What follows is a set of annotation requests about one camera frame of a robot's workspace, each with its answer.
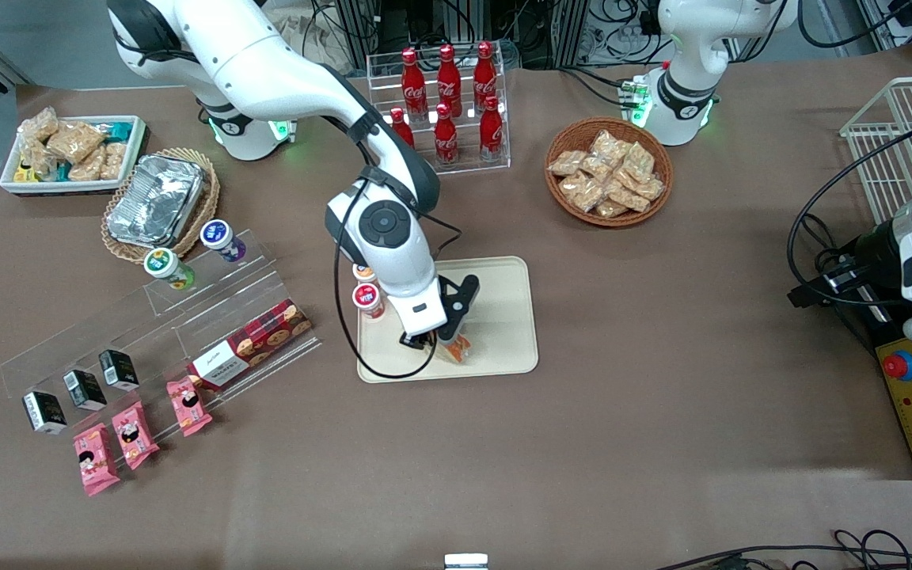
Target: red cap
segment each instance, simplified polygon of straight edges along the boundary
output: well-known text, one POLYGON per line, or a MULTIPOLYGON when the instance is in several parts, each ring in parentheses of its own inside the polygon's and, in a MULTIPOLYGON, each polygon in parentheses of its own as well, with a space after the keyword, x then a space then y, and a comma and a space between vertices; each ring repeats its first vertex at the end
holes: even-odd
POLYGON ((379 288, 371 283, 362 283, 354 288, 354 304, 358 308, 370 308, 379 302, 379 288))

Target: wire basket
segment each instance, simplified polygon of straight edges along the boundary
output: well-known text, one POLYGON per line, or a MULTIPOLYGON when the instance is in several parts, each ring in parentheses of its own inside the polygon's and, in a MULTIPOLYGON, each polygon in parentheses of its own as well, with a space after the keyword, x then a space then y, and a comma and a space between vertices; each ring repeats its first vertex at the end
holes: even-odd
MULTIPOLYGON (((178 239, 178 242, 171 248, 179 257, 184 257, 192 249, 192 246, 196 244, 196 241, 199 240, 203 224, 212 220, 217 213, 217 199, 220 198, 220 180, 217 180, 217 173, 213 170, 213 163, 199 151, 191 148, 165 148, 156 154, 167 156, 167 158, 195 162, 197 165, 202 166, 207 173, 207 181, 203 186, 202 194, 199 195, 196 209, 192 211, 188 224, 185 224, 187 228, 185 228, 184 234, 181 235, 181 239, 178 239)), ((112 210, 115 209, 122 197, 126 195, 134 176, 136 176, 136 169, 133 169, 129 176, 122 180, 119 190, 115 192, 112 201, 108 202, 108 208, 104 210, 104 217, 101 218, 101 239, 104 239, 104 245, 109 252, 115 253, 116 257, 134 264, 141 264, 144 257, 150 252, 149 248, 117 241, 108 233, 108 216, 111 215, 112 210)))
POLYGON ((551 146, 547 149, 547 160, 544 162, 544 166, 547 188, 551 191, 551 196, 557 200, 558 204, 569 214, 576 216, 580 220, 604 227, 623 227, 648 219, 656 212, 659 212, 659 209, 663 208, 663 205, 666 204, 668 197, 671 195, 671 187, 674 185, 674 166, 671 163, 670 156, 667 154, 667 149, 663 148, 662 144, 659 144, 656 137, 627 122, 627 120, 613 119, 610 116, 591 116, 590 119, 579 120, 579 122, 565 127, 551 141, 551 146), (576 209, 575 206, 568 202, 568 199, 565 199, 564 194, 561 194, 561 189, 558 188, 558 178, 547 169, 547 165, 554 162, 554 159, 558 158, 558 155, 562 152, 567 150, 589 152, 590 145, 593 144, 594 139, 597 138, 597 134, 601 130, 606 130, 618 140, 638 142, 643 145, 643 148, 647 149, 649 154, 652 154, 655 160, 652 172, 662 181, 663 194, 654 199, 652 204, 649 205, 649 209, 645 212, 625 212, 613 218, 602 218, 576 209))

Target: clear acrylic display stand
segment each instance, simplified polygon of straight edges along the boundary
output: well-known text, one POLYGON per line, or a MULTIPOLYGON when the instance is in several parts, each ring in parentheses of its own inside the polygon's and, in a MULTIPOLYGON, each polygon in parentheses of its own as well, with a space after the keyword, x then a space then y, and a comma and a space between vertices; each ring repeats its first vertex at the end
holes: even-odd
MULTIPOLYGON (((185 368, 196 357, 276 303, 291 298, 272 267, 272 257, 253 232, 246 230, 238 237, 246 248, 238 262, 226 262, 213 250, 188 262, 196 272, 192 287, 175 290, 167 282, 149 282, 93 317, 3 363, 2 379, 8 396, 16 401, 15 413, 25 412, 19 400, 30 390, 53 394, 68 424, 61 434, 65 437, 58 440, 71 445, 72 437, 97 422, 104 422, 111 433, 112 416, 141 401, 156 441, 177 432, 166 383, 183 378, 185 368), (97 360, 105 349, 131 357, 139 376, 138 389, 127 393, 105 385, 97 360), (104 410, 91 412, 73 405, 63 380, 72 369, 88 371, 97 378, 108 398, 104 410)), ((304 311, 304 306, 292 300, 304 311)), ((224 405, 320 344, 312 329, 301 333, 262 364, 249 368, 223 392, 203 392, 207 410, 224 405)), ((123 463, 116 438, 112 440, 113 457, 123 463)))
MULTIPOLYGON (((437 47, 426 47, 417 51, 417 64, 424 72, 424 91, 427 93, 428 122, 410 123, 413 130, 413 148, 424 156, 436 173, 465 173, 470 170, 507 169, 511 164, 509 140, 509 105, 506 98, 506 71, 502 61, 502 48, 493 42, 495 54, 495 95, 499 98, 499 113, 502 115, 502 155, 496 162, 481 159, 481 117, 473 110, 473 68, 477 65, 477 44, 456 44, 456 68, 460 74, 460 93, 463 102, 462 116, 453 118, 456 126, 456 141, 459 145, 459 160, 455 165, 441 166, 435 159, 435 122, 439 104, 438 69, 442 60, 437 47)), ((369 101, 382 113, 387 123, 392 123, 390 109, 402 108, 406 112, 401 88, 403 61, 401 54, 368 55, 369 101)))

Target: beige tray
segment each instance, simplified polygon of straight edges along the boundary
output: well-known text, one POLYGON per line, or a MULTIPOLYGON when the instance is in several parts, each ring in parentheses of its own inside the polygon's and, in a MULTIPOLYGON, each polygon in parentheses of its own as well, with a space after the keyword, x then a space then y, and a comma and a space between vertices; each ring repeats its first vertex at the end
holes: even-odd
MULTIPOLYGON (((477 260, 445 260, 437 263, 439 274, 460 283, 468 274, 481 279, 481 292, 470 307, 463 335, 472 345, 463 364, 436 356, 420 373, 394 380, 381 378, 358 363, 358 376, 369 383, 406 382, 464 376, 522 374, 537 366, 537 333, 533 322, 530 274, 526 262, 516 256, 484 257, 477 260)), ((399 317, 392 306, 380 320, 358 316, 358 349, 377 371, 401 374, 413 371, 427 352, 401 346, 399 317)))

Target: red bottle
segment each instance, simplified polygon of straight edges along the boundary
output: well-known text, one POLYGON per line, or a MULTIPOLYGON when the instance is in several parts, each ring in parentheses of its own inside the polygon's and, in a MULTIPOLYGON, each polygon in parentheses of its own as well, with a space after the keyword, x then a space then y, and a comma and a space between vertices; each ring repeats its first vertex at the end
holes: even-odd
POLYGON ((463 115, 463 101, 460 101, 460 78, 459 70, 453 63, 453 57, 456 50, 449 44, 445 44, 439 50, 442 58, 442 65, 439 67, 439 101, 449 105, 449 112, 452 116, 463 115))
POLYGON ((413 148, 413 131, 410 130, 410 126, 407 123, 403 122, 403 109, 398 107, 391 108, 389 114, 393 119, 393 130, 396 131, 399 138, 410 145, 410 148, 413 148))
POLYGON ((481 159, 497 162, 502 157, 502 116, 499 115, 499 98, 491 95, 484 100, 481 115, 481 159))
POLYGON ((427 123, 428 94, 424 92, 424 73, 417 67, 417 53, 413 47, 403 50, 403 75, 399 84, 403 89, 410 123, 427 123))
POLYGON ((485 111, 485 98, 495 94, 495 48, 485 40, 477 44, 477 67, 473 69, 473 109, 478 116, 485 111))
POLYGON ((459 148, 456 146, 456 125, 449 115, 449 105, 440 102, 435 110, 439 113, 439 122, 435 123, 435 157, 442 167, 455 165, 459 160, 459 148))

